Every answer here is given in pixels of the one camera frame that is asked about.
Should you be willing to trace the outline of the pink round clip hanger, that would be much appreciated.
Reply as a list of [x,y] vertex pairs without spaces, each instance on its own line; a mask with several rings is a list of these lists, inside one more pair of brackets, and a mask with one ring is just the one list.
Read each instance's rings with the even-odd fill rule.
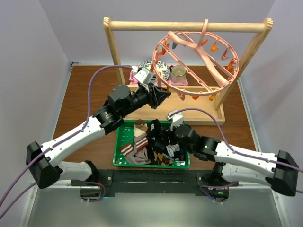
[[[152,54],[151,71],[159,85],[166,85],[185,96],[214,96],[236,81],[240,72],[239,57],[232,45],[219,36],[227,24],[214,24],[208,19],[202,23],[160,22],[154,31],[166,34],[157,43]],[[165,80],[157,70],[158,61],[167,60],[173,66],[181,65],[199,90],[178,88]]]

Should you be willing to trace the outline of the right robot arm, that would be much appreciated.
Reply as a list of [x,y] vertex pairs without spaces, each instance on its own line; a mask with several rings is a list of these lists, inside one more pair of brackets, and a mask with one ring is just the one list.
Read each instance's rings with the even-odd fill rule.
[[215,163],[211,181],[217,186],[242,181],[269,186],[285,196],[298,193],[301,169],[286,151],[261,153],[231,146],[226,141],[201,136],[187,124],[169,127],[165,132],[196,158]]

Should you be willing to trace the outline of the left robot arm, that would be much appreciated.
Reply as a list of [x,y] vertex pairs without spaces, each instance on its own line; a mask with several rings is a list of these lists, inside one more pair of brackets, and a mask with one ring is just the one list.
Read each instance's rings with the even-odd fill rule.
[[64,159],[84,145],[119,128],[124,118],[145,105],[156,109],[171,92],[154,84],[131,91],[127,85],[115,86],[104,105],[84,123],[43,145],[27,146],[26,165],[40,189],[59,180],[80,180],[86,185],[98,181],[98,171],[90,161],[67,163]]

